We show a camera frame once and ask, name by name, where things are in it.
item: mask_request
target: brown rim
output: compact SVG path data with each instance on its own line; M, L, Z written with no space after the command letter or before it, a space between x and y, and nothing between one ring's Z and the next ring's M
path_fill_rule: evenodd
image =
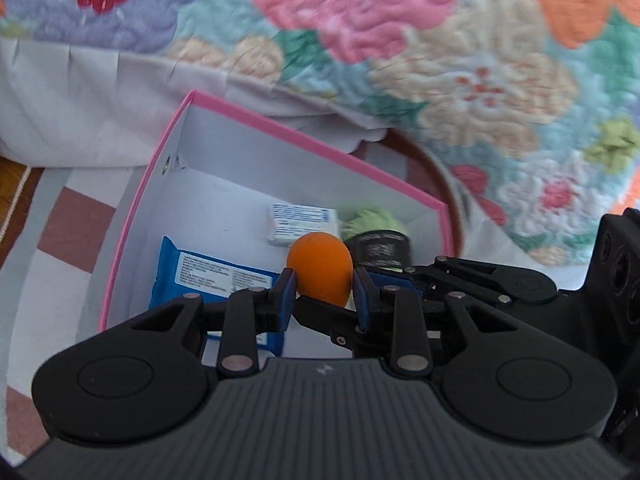
M442 175L442 170L431 160L429 155L427 155L419 146L417 146L412 140L409 140L407 136L399 130L390 128L386 137L380 141L380 144L406 156L407 158L416 160L434 179L435 184L441 193L441 195L436 196L436 198L442 200L449 207L449 221L451 224L454 256L460 257L464 244L462 216L460 215L458 202L449 187L449 183Z
M29 208L31 207L31 201L33 200L33 194L36 191L40 177L42 176L42 168L31 170L31 173L27 177L27 181L24 183L18 202L15 205L14 214L9 220L9 224L6 228L6 233L2 242L0 242L0 267L4 265L9 251L13 248L15 241L20 236L24 224L27 221L27 215Z

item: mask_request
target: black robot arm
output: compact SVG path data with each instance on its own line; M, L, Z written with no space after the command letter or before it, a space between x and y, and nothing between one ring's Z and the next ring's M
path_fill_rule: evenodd
M439 257L356 268L355 311L271 290L187 295L47 361L28 480L621 480L637 447L640 216L603 217L583 288ZM290 315L352 360L272 358ZM206 332L222 330L215 367Z

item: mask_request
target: wooden floor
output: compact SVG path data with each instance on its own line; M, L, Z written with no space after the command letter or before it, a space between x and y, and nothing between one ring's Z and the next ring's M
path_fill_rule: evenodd
M0 157L0 226L9 212L25 167Z

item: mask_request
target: green plush toy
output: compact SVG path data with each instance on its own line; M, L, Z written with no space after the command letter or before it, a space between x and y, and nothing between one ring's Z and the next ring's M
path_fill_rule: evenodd
M342 239L355 264L390 270L411 265L407 228L382 209L363 210L345 222Z

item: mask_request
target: floral quilt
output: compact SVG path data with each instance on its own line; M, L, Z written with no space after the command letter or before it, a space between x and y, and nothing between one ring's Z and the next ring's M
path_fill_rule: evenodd
M640 0L0 0L0 34L241 72L403 128L534 259L640 189Z

